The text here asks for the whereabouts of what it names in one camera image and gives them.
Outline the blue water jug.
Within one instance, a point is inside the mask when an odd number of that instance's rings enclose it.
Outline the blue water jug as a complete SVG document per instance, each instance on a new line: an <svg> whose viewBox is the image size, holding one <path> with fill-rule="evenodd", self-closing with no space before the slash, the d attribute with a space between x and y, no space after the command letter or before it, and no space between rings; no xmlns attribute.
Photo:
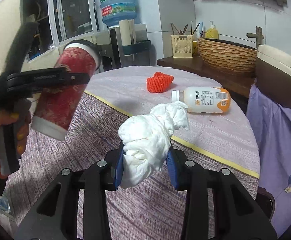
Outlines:
<svg viewBox="0 0 291 240"><path fill-rule="evenodd" d="M102 21L108 27L137 17L136 0L100 0Z"/></svg>

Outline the woven pattern basin sink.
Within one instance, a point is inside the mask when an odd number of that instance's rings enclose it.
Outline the woven pattern basin sink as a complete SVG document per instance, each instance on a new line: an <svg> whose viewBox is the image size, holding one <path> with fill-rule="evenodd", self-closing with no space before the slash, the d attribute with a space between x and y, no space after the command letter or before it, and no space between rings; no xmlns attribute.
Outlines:
<svg viewBox="0 0 291 240"><path fill-rule="evenodd" d="M255 71L255 48L231 41L199 38L197 49L205 65L221 72L248 76Z"/></svg>

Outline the purple floral cloth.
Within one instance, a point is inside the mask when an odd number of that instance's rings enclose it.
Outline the purple floral cloth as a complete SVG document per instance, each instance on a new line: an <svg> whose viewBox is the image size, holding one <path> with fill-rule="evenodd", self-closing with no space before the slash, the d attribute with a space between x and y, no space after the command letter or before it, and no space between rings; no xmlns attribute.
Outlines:
<svg viewBox="0 0 291 240"><path fill-rule="evenodd" d="M291 109L252 86L246 116L259 148L259 186L274 198L271 223L281 236L291 225Z"/></svg>

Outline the beige chopstick holder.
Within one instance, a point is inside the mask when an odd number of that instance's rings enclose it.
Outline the beige chopstick holder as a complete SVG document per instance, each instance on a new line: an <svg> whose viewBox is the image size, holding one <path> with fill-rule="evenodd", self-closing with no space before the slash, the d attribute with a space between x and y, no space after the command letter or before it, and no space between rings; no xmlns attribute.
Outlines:
<svg viewBox="0 0 291 240"><path fill-rule="evenodd" d="M193 36L192 35L171 35L173 58L193 57Z"/></svg>

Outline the orange white drink bottle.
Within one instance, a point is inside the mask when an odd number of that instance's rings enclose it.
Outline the orange white drink bottle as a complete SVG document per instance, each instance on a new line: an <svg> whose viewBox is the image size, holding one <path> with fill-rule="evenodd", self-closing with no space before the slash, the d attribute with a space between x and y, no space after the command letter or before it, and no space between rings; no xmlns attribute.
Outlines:
<svg viewBox="0 0 291 240"><path fill-rule="evenodd" d="M189 113L222 114L231 105L230 93L224 88L187 87L184 90L173 90L171 100L185 103Z"/></svg>

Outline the red paper cup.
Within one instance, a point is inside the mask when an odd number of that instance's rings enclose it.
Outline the red paper cup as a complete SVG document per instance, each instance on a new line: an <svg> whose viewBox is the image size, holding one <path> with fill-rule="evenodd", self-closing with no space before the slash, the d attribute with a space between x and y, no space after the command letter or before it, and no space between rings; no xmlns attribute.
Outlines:
<svg viewBox="0 0 291 240"><path fill-rule="evenodd" d="M65 46L54 67L66 68L71 77L74 73L85 73L92 77L100 63L100 54L95 44L87 40L73 40ZM86 86L83 84L45 89L37 102L32 129L63 141Z"/></svg>

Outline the striped purple tablecloth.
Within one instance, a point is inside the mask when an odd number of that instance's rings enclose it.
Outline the striped purple tablecloth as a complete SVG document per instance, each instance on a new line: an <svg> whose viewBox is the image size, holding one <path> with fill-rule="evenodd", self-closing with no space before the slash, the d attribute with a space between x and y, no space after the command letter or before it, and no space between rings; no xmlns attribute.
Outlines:
<svg viewBox="0 0 291 240"><path fill-rule="evenodd" d="M164 93L150 93L146 80L155 73L174 79ZM170 182L163 149L171 144L210 170L230 169L250 195L257 194L258 146L245 114L235 101L224 114L178 112L169 121L163 108L151 121L155 106L171 101L171 91L188 87L220 87L221 83L164 67L125 67L96 74L83 94L64 141L37 131L28 136L20 170L7 182L7 194L21 223L40 194L63 168L84 170L120 143L126 147L133 187L106 193L113 239L179 239L186 193Z"/></svg>

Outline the dark wooden counter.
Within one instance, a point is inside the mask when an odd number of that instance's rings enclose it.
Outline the dark wooden counter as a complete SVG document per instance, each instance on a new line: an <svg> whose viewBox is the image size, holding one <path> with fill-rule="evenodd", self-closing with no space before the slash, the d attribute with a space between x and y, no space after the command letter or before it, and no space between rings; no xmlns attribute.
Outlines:
<svg viewBox="0 0 291 240"><path fill-rule="evenodd" d="M225 89L233 91L246 98L249 97L250 87L254 83L253 76L228 74L218 71L205 64L201 57L193 58L173 58L165 57L157 60L157 65L162 67L172 67L197 74L202 77L213 79L220 83Z"/></svg>

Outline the water dispenser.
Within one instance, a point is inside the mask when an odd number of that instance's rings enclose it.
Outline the water dispenser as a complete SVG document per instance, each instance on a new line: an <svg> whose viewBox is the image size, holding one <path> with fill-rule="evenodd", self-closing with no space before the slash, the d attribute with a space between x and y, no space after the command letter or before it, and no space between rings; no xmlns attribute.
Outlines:
<svg viewBox="0 0 291 240"><path fill-rule="evenodd" d="M101 56L101 72L150 65L151 41L145 24L122 20L119 25L93 35L92 41Z"/></svg>

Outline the black trash bin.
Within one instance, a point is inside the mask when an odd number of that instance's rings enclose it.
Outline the black trash bin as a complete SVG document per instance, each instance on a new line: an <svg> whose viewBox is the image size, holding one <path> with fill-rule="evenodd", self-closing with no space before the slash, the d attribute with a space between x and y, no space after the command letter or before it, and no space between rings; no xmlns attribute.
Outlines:
<svg viewBox="0 0 291 240"><path fill-rule="evenodd" d="M265 188L258 187L256 202L263 210L269 220L272 219L275 211L275 200L272 194L266 191Z"/></svg>

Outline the white tissue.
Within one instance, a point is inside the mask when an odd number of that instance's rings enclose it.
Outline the white tissue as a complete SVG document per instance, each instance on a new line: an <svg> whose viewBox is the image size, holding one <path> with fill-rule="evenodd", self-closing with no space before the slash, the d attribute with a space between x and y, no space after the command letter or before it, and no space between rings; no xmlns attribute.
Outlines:
<svg viewBox="0 0 291 240"><path fill-rule="evenodd" d="M160 103L149 114L131 116L121 124L118 135L125 152L121 188L134 187L161 170L174 131L189 130L187 108L180 101Z"/></svg>

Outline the red foam fruit net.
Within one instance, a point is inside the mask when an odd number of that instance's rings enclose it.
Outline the red foam fruit net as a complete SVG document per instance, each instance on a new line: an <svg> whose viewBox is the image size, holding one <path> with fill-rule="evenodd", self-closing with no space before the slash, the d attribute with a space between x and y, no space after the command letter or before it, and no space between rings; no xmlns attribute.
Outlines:
<svg viewBox="0 0 291 240"><path fill-rule="evenodd" d="M172 84L174 77L162 72L155 72L152 77L147 78L146 88L150 93L164 93Z"/></svg>

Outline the brown white rice cooker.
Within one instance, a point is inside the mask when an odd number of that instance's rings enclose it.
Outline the brown white rice cooker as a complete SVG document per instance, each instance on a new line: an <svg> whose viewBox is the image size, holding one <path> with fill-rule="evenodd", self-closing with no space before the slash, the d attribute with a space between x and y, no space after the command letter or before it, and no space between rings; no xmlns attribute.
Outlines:
<svg viewBox="0 0 291 240"><path fill-rule="evenodd" d="M291 55L260 45L256 58L256 86L268 98L291 108Z"/></svg>

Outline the bronze faucet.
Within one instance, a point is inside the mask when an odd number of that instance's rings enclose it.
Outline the bronze faucet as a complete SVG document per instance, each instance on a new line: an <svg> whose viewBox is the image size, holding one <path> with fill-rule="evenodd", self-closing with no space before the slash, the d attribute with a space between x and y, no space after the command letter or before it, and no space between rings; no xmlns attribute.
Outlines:
<svg viewBox="0 0 291 240"><path fill-rule="evenodd" d="M248 38L255 38L256 39L256 49L260 45L262 45L262 41L264 39L263 33L262 33L262 27L256 26L256 32L255 33L246 33L246 37Z"/></svg>

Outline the sliding window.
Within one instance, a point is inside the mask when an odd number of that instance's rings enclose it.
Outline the sliding window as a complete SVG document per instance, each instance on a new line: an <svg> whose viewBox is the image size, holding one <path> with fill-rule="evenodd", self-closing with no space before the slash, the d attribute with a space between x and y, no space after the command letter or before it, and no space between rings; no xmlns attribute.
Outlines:
<svg viewBox="0 0 291 240"><path fill-rule="evenodd" d="M100 30L96 0L21 0L21 22L39 24L26 61Z"/></svg>

